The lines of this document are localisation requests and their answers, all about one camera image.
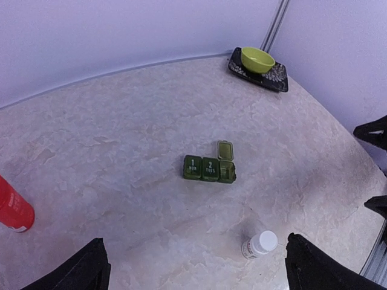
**white bottle cap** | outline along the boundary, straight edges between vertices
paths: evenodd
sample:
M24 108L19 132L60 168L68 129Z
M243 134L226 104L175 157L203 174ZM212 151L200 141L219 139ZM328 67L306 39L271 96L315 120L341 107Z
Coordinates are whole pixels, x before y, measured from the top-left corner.
M278 246L278 238L272 231L264 231L259 236L259 243L265 252L270 252Z

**red can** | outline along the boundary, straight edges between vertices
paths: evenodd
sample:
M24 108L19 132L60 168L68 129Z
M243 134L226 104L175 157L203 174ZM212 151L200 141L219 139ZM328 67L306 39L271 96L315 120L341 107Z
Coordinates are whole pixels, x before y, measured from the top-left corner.
M31 228L34 220L33 207L0 176L0 222L21 233Z

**bowl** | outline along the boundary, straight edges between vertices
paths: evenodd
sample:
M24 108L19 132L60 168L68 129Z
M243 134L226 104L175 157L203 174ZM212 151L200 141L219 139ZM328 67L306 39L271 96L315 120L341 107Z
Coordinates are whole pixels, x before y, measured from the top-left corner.
M276 64L269 53L253 47L242 48L241 62L249 71L257 74L267 73Z

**bottle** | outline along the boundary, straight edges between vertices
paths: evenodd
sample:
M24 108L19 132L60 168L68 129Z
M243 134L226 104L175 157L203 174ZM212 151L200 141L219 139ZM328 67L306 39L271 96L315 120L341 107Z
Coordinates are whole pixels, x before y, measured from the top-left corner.
M272 231L256 234L242 245L242 254L246 259L255 259L266 255L278 246L278 238Z
M32 227L33 207L0 175L0 222L21 233Z

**open lid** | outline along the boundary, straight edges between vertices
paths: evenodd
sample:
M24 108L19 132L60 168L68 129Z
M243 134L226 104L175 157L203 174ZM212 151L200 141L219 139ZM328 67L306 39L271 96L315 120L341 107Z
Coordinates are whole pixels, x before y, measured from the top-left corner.
M233 161L234 152L231 142L218 141L218 158L220 160Z

